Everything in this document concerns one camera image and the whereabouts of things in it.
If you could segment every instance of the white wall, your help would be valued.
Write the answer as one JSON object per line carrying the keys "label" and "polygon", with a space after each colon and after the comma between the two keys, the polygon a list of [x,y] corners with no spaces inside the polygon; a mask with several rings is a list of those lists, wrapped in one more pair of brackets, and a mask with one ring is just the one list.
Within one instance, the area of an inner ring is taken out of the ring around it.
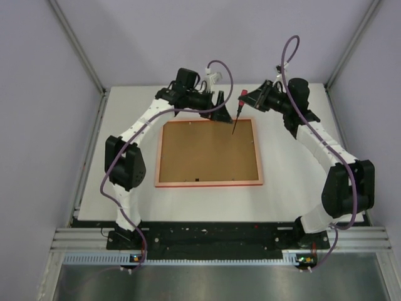
{"label": "white wall", "polygon": [[383,2],[332,95],[350,150],[376,167],[372,216],[401,263],[401,2]]}
{"label": "white wall", "polygon": [[2,1],[0,28],[0,300],[33,300],[100,97],[46,1]]}
{"label": "white wall", "polygon": [[224,60],[237,83],[275,76],[301,36],[291,75],[326,82],[371,0],[58,0],[104,85],[164,85],[184,66]]}

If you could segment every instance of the metal sheet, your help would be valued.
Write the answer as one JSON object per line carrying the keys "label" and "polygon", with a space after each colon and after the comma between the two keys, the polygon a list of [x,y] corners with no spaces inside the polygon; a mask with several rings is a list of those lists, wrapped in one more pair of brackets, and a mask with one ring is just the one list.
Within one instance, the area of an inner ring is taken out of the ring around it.
{"label": "metal sheet", "polygon": [[[74,289],[104,267],[64,266]],[[145,267],[129,275],[107,270],[55,301],[71,300],[389,300],[374,254],[333,255],[312,274],[292,267]]]}

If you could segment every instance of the white platform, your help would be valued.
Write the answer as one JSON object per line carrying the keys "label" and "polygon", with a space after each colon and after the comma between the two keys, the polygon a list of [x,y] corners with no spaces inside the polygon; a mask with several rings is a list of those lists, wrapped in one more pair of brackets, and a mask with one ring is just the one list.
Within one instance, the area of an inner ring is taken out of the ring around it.
{"label": "white platform", "polygon": [[[227,104],[236,114],[237,98],[242,89],[249,92],[259,85],[236,85]],[[113,87],[108,98],[98,142],[91,163],[79,220],[111,221],[116,206],[100,192],[105,172],[105,141],[129,128],[162,87]],[[216,90],[228,94],[229,85]],[[338,132],[322,84],[310,84],[310,109],[321,119],[336,140]],[[157,137],[142,148],[147,175],[138,187],[140,214],[145,221],[294,221],[321,200],[326,174],[315,158],[284,128],[282,115],[258,112],[244,106],[242,117],[254,117],[264,172],[264,185],[256,187],[155,188]],[[177,118],[199,118],[198,114],[180,113]],[[113,193],[110,183],[106,191]],[[357,221],[363,221],[358,215]]]}

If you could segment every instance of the orange frame border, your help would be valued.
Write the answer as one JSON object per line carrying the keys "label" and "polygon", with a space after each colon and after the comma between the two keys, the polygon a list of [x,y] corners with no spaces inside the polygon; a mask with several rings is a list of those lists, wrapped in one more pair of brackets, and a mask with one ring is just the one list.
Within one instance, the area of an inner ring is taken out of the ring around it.
{"label": "orange frame border", "polygon": [[[252,125],[253,132],[253,141],[255,148],[255,156],[256,156],[256,167],[258,169],[258,180],[253,181],[209,181],[209,182],[159,182],[160,179],[160,161],[162,156],[162,144],[163,144],[163,127],[160,130],[159,134],[159,144],[157,146],[157,160],[156,160],[156,173],[155,173],[155,187],[157,188],[166,188],[166,187],[223,187],[223,186],[260,186],[264,184],[263,181],[263,170],[262,170],[262,162],[259,151],[259,141],[258,135],[256,132],[256,123],[255,120],[251,117],[249,118],[240,118],[239,120],[250,120]],[[210,122],[207,119],[180,119],[180,120],[171,120],[169,122]]]}

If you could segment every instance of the white robotic arm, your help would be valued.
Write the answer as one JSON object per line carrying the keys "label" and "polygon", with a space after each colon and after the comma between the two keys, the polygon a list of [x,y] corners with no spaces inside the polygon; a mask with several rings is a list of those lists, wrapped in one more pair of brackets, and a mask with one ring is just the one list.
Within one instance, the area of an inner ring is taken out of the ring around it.
{"label": "white robotic arm", "polygon": [[121,206],[117,208],[116,222],[124,230],[134,231],[134,226],[123,216],[121,209],[135,226],[141,222],[138,210],[140,200],[135,195],[135,188],[143,181],[146,174],[141,147],[146,145],[166,122],[173,119],[180,110],[189,108],[198,110],[201,117],[232,123],[225,105],[221,106],[224,98],[222,91],[218,94],[217,104],[212,103],[212,88],[221,79],[221,73],[211,73],[210,69],[207,69],[204,79],[206,87],[201,92],[195,89],[196,78],[200,78],[198,73],[181,68],[176,80],[170,84],[171,88],[169,86],[158,91],[150,107],[128,130],[119,137],[110,136],[106,141],[105,170],[108,172],[122,146],[136,135],[109,175],[115,198]]}
{"label": "white robotic arm", "polygon": [[[168,101],[164,99],[153,99],[150,107],[146,110],[145,113],[124,133],[121,134],[122,141],[128,141],[135,133],[137,133],[140,128],[148,122],[148,120],[153,117],[154,115],[173,109],[174,106],[169,104]],[[132,141],[132,143],[136,144],[138,148],[143,148],[146,143],[152,139],[155,135],[158,134],[160,128],[168,122],[169,120],[175,117],[175,113],[173,111],[167,112],[162,114],[161,116],[157,117],[148,126]],[[119,184],[113,185],[115,196],[117,201],[120,202],[121,207],[127,213],[127,215],[131,218],[135,225],[138,225],[141,221],[138,202],[139,199],[135,196],[135,188],[131,188],[127,191],[123,186]],[[122,216],[120,210],[117,210],[117,224],[119,227],[133,231],[134,228],[132,225],[128,223],[128,221]]]}
{"label": "white robotic arm", "polygon": [[292,106],[287,93],[279,90],[277,82],[266,80],[258,89],[239,97],[256,110],[266,112],[273,109],[283,114],[284,126],[293,137],[302,143],[320,163],[327,174],[321,194],[321,203],[295,221],[295,232],[299,237],[307,233],[324,231],[336,223],[343,215],[353,211],[353,196],[346,168],[328,149],[330,146],[342,156],[352,170],[357,187],[357,212],[370,209],[374,203],[374,166],[369,160],[359,161],[349,154],[323,128],[320,119],[308,109],[308,82],[301,78],[289,81],[289,91],[297,107],[309,125],[325,141],[320,141],[307,125],[303,124]]}

